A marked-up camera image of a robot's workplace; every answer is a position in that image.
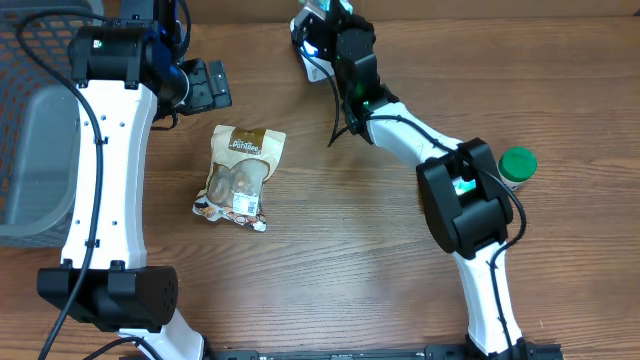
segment bag of chips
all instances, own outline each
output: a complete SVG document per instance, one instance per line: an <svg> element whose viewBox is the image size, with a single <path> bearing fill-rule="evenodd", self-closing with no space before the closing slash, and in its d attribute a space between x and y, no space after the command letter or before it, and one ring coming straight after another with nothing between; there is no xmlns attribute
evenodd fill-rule
<svg viewBox="0 0 640 360"><path fill-rule="evenodd" d="M193 212L209 221L227 219L256 231L267 230L262 184L278 167L286 134L218 125L211 137L211 168L206 189Z"/></svg>

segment gray bin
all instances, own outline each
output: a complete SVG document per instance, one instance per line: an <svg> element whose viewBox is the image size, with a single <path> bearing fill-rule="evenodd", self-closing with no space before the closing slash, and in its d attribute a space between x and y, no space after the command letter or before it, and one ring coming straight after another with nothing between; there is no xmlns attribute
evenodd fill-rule
<svg viewBox="0 0 640 360"><path fill-rule="evenodd" d="M76 98L20 49L15 24L50 9L102 14L100 1L0 0L0 246L60 247L71 224L78 168ZM67 45L91 20L36 20L25 40L69 76Z"/></svg>

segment wooden table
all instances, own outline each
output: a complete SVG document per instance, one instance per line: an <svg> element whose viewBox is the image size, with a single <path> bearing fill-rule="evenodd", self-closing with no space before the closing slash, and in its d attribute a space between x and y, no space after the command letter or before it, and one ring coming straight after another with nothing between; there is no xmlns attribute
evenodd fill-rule
<svg viewBox="0 0 640 360"><path fill-rule="evenodd" d="M567 359L640 357L640 22L376 27L382 79L414 115L480 137L496 156L522 145L539 158L519 192L530 227L508 255L526 338L561 343ZM458 271L429 234L413 169L359 137L326 147L333 97L305 81L288 25L194 26L189 55L224 60L234 105L152 134L144 220L149 264L175 266L191 326L218 349L462 342ZM288 134L266 185L266 234L191 213L218 124ZM58 256L0 252L1 359L36 357L57 315L36 294L36 272ZM79 359L113 338L68 321L50 358Z"/></svg>

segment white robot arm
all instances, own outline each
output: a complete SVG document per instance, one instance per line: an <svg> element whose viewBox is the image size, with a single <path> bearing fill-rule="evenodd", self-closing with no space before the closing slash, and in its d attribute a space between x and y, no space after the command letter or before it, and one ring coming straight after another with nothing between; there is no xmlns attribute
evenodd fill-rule
<svg viewBox="0 0 640 360"><path fill-rule="evenodd" d="M210 77L201 59L176 61L184 54L173 33L176 2L148 4L147 14L140 13L144 6L122 7L120 19L78 30L69 52L71 77L78 90L44 65L73 90L81 110L71 229L61 266L38 272L38 293L61 309L40 359L46 358L67 315L142 345L150 359L211 356L206 339L177 310L175 270L146 264L142 188L152 122L172 115L175 123L178 113L192 115L230 106L231 97L221 62L210 64L214 71ZM26 20L51 14L43 12ZM100 201L95 201L98 180L102 181ZM95 237L88 235L90 228L95 229Z"/></svg>
<svg viewBox="0 0 640 360"><path fill-rule="evenodd" d="M427 131L442 145L456 149L460 140L447 137L427 126L424 122L414 117L401 102L389 103L373 111L371 118L378 116L400 116L413 122L416 126ZM369 120L367 132L372 143L384 148L396 155L400 160L415 168L429 158L441 158L447 152L437 147L426 139L414 127L395 120ZM473 188L473 183L465 182L460 178L452 182L457 194L464 194ZM464 289L467 310L469 312L469 337L471 341L485 355L491 353L503 353L508 345L500 316L493 296L491 281L491 268L488 265L491 258L500 248L500 244L493 242L476 252L474 259L465 259L457 252L453 252L453 258L460 271L460 278ZM522 332L511 310L511 301L505 271L505 253L498 256L496 261L496 277L500 291L503 314L507 323L511 338L511 345L515 346L522 338Z"/></svg>
<svg viewBox="0 0 640 360"><path fill-rule="evenodd" d="M506 277L503 244L513 216L508 195L513 194L499 183L489 147L479 139L463 143L438 133L380 83L373 25L347 3L307 1L291 21L292 43L309 81L332 81L335 75L351 133L416 168L427 224L453 255L467 302L467 346L456 356L534 359L529 356L537 354L531 350L535 345L523 340L515 321ZM562 356L559 347L550 354Z"/></svg>

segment black cable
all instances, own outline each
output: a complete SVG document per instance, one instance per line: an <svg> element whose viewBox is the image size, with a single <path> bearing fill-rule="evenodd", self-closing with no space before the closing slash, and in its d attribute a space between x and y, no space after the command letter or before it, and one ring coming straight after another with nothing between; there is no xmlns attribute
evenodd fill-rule
<svg viewBox="0 0 640 360"><path fill-rule="evenodd" d="M129 337L125 337L125 338L116 339L116 340L108 343L107 345L101 347L100 349L94 351L91 355L89 355L86 358L84 358L84 360L94 360L98 356L106 353L107 351L113 349L114 347L116 347L118 345L129 343L129 342L134 343L134 345L136 347L142 346L145 350L147 350L149 355L151 355L153 360L163 360L162 357L160 356L160 354L158 354L158 352L151 345L149 345L149 343L144 338L141 338L141 337L138 337L138 336L129 336Z"/></svg>
<svg viewBox="0 0 640 360"><path fill-rule="evenodd" d="M187 7L187 3L185 0L178 0L180 7L182 8L182 12L184 13L184 17L187 19L187 33L184 36L184 40L180 47L176 51L174 55L173 61L177 62L181 57L183 57L187 53L187 49L189 49L189 44L191 43L191 15L189 14L189 8Z"/></svg>
<svg viewBox="0 0 640 360"><path fill-rule="evenodd" d="M171 126L169 126L169 127L152 126L151 130L167 131L167 130L171 130L171 129L175 128L176 126L178 126L178 113L175 110L173 110L173 112L171 113L171 119L172 119Z"/></svg>
<svg viewBox="0 0 640 360"><path fill-rule="evenodd" d="M438 141L436 138L431 136L425 129L421 128L420 126L418 126L413 121L403 118L402 116L376 115L376 116L369 117L367 120L395 120L395 121L399 121L401 123L404 123L404 124L407 124L407 125L411 126L414 130L416 130L418 133L420 133L422 136L424 136L427 140L429 140L431 143L433 143L434 146L438 147L439 149L444 150L444 151L446 151L446 152L448 152L450 154L459 154L456 150L445 146L440 141ZM473 164L473 162L470 161L470 159L465 159L465 161L467 161L470 166L472 166L474 169L476 169L476 171L482 172L483 174L489 176L493 181L495 181L498 185L500 185L500 187L502 187L507 192L507 195L509 196L511 201L513 201L513 204L516 207L516 209L518 210L518 214L520 216L520 231L518 231L518 234L511 241L509 241L506 244L504 244L503 246L501 246L498 249L498 251L496 251L496 253L493 254L493 256L491 257L491 261L489 263L489 267L491 268L491 283L493 285L493 295L495 297L496 307L498 309L498 316L499 316L498 320L502 324L502 330L504 331L504 336L505 336L505 338L507 340L507 346L508 346L508 350L509 350L509 353L510 353L510 357L513 359L514 354L513 354L513 347L511 345L511 336L509 335L509 329L507 327L507 320L504 318L504 311L502 309L502 303L500 302L500 292L498 290L498 280L497 280L497 277L496 277L496 269L497 269L496 261L498 259L498 256L500 256L500 254L502 254L504 251L506 251L507 249L509 249L512 246L514 246L516 243L518 243L518 241L520 241L520 239L522 239L522 237L524 236L524 233L525 233L525 231L527 229L527 215L526 215L526 213L524 211L524 207L522 206L522 203L520 202L518 197L513 193L513 191L511 191L511 189L504 182L502 182L502 180L498 179L497 177L495 177L493 174L491 174L487 170L480 169L480 168L476 167L475 164Z"/></svg>
<svg viewBox="0 0 640 360"><path fill-rule="evenodd" d="M30 22L36 19L40 19L46 16L53 16L53 15L75 15L75 16L86 17L89 19L108 21L108 18L104 16L83 12L83 11L49 10L49 11L42 11L42 12L29 15L24 19L22 19L17 25L16 39L18 40L18 43L20 44L20 47L22 48L22 50L24 50L24 52L36 64L40 65L44 70L46 70L49 74L51 74L51 76L53 76L62 85L64 85L64 87L66 87L69 91L71 91L71 93L75 95L76 98L78 98L78 101L80 102L84 110L87 112L87 115L89 116L89 121L91 122L91 127L93 128L93 134L95 137L95 144L96 144L96 184L95 184L95 190L94 190L95 193L93 197L93 210L91 213L91 223L89 226L89 238L86 243L87 250L85 252L84 260L82 261L82 267L80 269L80 274L78 275L78 279L76 280L76 284L74 285L73 290L71 290L71 294L69 295L69 299L67 300L66 305L64 306L62 311L60 311L60 315L58 316L58 319L53 325L53 328L51 329L51 332L49 333L49 336L47 337L47 340L44 343L44 346L42 347L42 351L40 352L40 356L38 357L39 360L46 359L47 354L49 353L49 350L51 349L51 346L53 345L53 342L55 341L56 336L58 335L58 332L60 332L60 329L62 328L62 324L64 323L64 320L66 319L67 315L69 314L69 310L71 309L71 306L75 302L75 299L78 296L78 293L80 292L80 288L82 287L82 283L84 282L84 279L87 275L87 270L89 269L89 264L91 264L91 257L93 256L93 249L96 241L96 232L98 228L98 213L100 212L100 201L102 199L102 172L103 172L103 154L102 154L103 142L102 141L103 140L102 140L102 134L100 133L100 126L98 125L98 120L96 119L96 115L91 109L89 102L87 102L87 99L85 99L85 97L80 93L80 91L76 89L73 83L71 83L71 81L67 80L62 74L60 74L59 72L54 70L52 67L44 63L40 58L38 58L38 56L33 52L33 50L29 48L29 46L24 41L23 32Z"/></svg>
<svg viewBox="0 0 640 360"><path fill-rule="evenodd" d="M333 77L329 74L329 72L325 68L323 68L317 62L311 59L311 57L304 51L304 49L300 48L298 51L300 51L300 54L305 59L307 59L307 61L309 61L311 65L315 66L318 70L320 70L324 74L324 76L327 77L327 79L329 79L331 90L333 90L333 97L335 98L335 101L336 101L336 119L333 125L333 131L331 132L331 139L329 139L329 145L327 145L327 147L331 147L331 145L333 144L334 141L336 141L338 136L342 135L346 131L346 128L345 128L340 131L340 135L336 134L336 132L338 131L338 126L340 126L340 95L338 94L338 88L336 88L336 83L333 81Z"/></svg>

